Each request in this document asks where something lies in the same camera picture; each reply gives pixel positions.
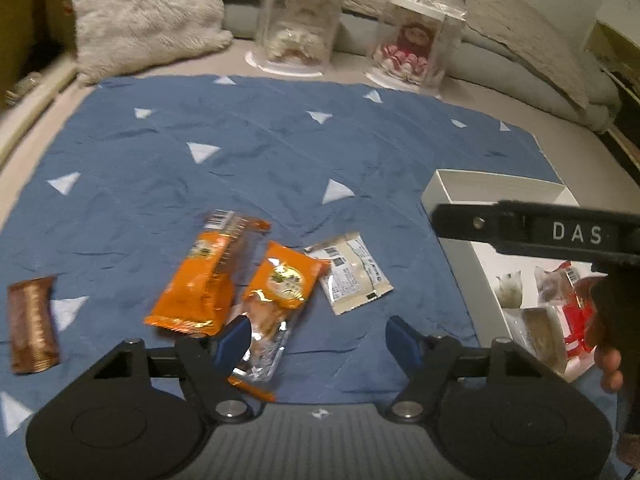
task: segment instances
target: silver bolt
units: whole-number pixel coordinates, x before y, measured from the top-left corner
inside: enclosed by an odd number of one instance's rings
[[[414,400],[401,400],[391,407],[391,411],[402,418],[415,418],[420,415],[423,410],[422,405]]]
[[[236,416],[242,415],[246,410],[247,406],[241,400],[223,400],[216,405],[218,414],[226,416],[227,418],[236,418]]]

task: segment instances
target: doll face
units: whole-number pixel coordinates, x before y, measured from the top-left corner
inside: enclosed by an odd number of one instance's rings
[[[404,30],[404,36],[409,42],[418,46],[427,46],[431,43],[431,36],[429,33],[420,27],[407,27]]]

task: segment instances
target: open cardboard box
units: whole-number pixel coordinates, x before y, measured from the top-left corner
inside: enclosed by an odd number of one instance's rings
[[[498,200],[578,205],[563,184],[480,171],[436,170],[422,194],[422,205],[429,215],[438,204],[480,204],[495,203]],[[538,290],[534,268],[555,270],[562,263],[562,260],[498,254],[491,245],[481,242],[441,238],[440,243],[465,300],[478,341],[483,347],[491,346],[496,337],[513,338],[494,293],[497,277],[520,270],[522,306],[537,306]],[[591,264],[573,264],[581,276],[591,274]],[[591,365],[593,353],[569,359],[563,377],[573,381]]]

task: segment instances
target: white packet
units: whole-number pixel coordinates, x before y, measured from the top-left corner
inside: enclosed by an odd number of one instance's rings
[[[320,283],[337,315],[393,290],[360,233],[330,238],[306,248],[305,253],[318,260],[331,260],[331,273],[320,278]]]

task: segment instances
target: clear display case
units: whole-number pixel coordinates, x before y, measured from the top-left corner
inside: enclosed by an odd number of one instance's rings
[[[343,0],[262,0],[247,61],[266,72],[321,75],[328,67]]]
[[[465,15],[461,0],[388,0],[367,76],[386,88],[436,92],[460,44]]]

